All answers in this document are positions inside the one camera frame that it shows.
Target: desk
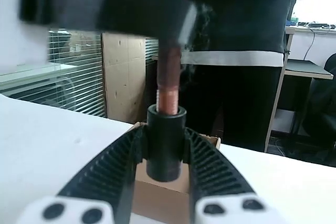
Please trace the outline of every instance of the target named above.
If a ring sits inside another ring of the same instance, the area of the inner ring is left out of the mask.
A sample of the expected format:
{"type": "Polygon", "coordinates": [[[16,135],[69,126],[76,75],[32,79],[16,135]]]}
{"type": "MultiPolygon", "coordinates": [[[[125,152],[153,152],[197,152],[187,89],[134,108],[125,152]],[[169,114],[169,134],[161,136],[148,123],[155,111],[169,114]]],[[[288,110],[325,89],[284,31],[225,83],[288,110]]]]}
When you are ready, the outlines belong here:
{"type": "MultiPolygon", "coordinates": [[[[131,127],[3,95],[0,120],[0,216],[8,224],[29,202],[56,194],[131,127]]],[[[220,151],[289,223],[334,223],[335,168],[226,145],[220,151]]],[[[159,222],[132,214],[130,223],[159,222]]]]}
{"type": "Polygon", "coordinates": [[[0,74],[0,90],[10,89],[45,79],[54,78],[61,74],[74,71],[77,66],[48,62],[45,65],[22,65],[13,73],[0,74]]]}
{"type": "Polygon", "coordinates": [[[288,59],[285,75],[332,80],[334,76],[310,60],[288,59]]]}
{"type": "Polygon", "coordinates": [[[288,59],[285,75],[295,76],[298,79],[295,99],[301,101],[301,103],[298,103],[300,105],[295,108],[295,115],[290,129],[290,135],[295,136],[299,133],[300,126],[307,112],[312,79],[332,80],[334,76],[309,60],[293,59],[288,59]]]}

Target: copper rod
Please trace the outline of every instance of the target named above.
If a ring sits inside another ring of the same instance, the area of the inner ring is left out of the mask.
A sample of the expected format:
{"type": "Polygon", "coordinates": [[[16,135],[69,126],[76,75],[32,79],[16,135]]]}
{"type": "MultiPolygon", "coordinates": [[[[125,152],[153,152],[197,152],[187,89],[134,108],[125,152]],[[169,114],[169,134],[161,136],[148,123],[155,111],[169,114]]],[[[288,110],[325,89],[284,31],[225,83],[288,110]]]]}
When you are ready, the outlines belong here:
{"type": "Polygon", "coordinates": [[[166,115],[176,115],[179,107],[181,47],[174,41],[159,41],[157,61],[156,110],[166,115]]]}

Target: white wall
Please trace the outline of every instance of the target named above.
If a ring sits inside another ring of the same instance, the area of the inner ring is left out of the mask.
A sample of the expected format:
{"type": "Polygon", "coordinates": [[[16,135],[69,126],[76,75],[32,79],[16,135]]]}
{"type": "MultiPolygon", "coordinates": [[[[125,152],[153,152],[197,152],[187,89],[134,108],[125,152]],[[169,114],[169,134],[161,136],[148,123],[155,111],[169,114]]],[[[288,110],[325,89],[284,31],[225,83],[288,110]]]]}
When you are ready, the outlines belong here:
{"type": "MultiPolygon", "coordinates": [[[[313,33],[309,29],[306,31],[297,31],[293,37],[289,59],[303,60],[312,40],[313,33]]],[[[334,53],[336,53],[336,33],[317,32],[313,46],[309,50],[306,60],[310,60],[315,64],[324,67],[327,59],[334,53]]],[[[293,115],[294,113],[292,111],[277,110],[272,130],[290,132],[293,115]]],[[[305,133],[301,129],[299,134],[304,135],[305,133]]]]}
{"type": "Polygon", "coordinates": [[[336,24],[335,0],[298,0],[293,12],[300,22],[336,24]]]}

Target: cardboard box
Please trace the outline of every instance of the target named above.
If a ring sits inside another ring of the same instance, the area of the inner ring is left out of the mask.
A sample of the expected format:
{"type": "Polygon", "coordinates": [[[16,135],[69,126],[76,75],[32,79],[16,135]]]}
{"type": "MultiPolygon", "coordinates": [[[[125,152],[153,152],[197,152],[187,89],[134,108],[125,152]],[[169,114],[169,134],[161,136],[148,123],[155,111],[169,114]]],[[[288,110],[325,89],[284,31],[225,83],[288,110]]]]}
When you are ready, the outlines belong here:
{"type": "MultiPolygon", "coordinates": [[[[204,137],[219,149],[219,137],[204,137]]],[[[189,224],[188,165],[182,164],[179,179],[170,183],[152,180],[146,174],[146,160],[136,171],[132,212],[167,224],[189,224]]]]}
{"type": "Polygon", "coordinates": [[[108,118],[134,123],[143,107],[145,38],[104,33],[102,47],[108,118]]]}

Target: black office chair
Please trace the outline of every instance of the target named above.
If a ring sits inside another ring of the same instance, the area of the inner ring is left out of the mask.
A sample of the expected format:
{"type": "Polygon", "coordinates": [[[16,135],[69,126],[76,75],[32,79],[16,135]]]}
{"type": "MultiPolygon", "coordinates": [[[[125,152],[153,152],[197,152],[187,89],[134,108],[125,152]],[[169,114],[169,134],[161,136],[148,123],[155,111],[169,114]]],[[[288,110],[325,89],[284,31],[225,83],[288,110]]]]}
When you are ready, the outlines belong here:
{"type": "MultiPolygon", "coordinates": [[[[324,69],[336,76],[336,54],[324,69]]],[[[329,149],[325,161],[331,161],[336,156],[336,78],[314,82],[303,128],[318,145],[329,149]]]]}

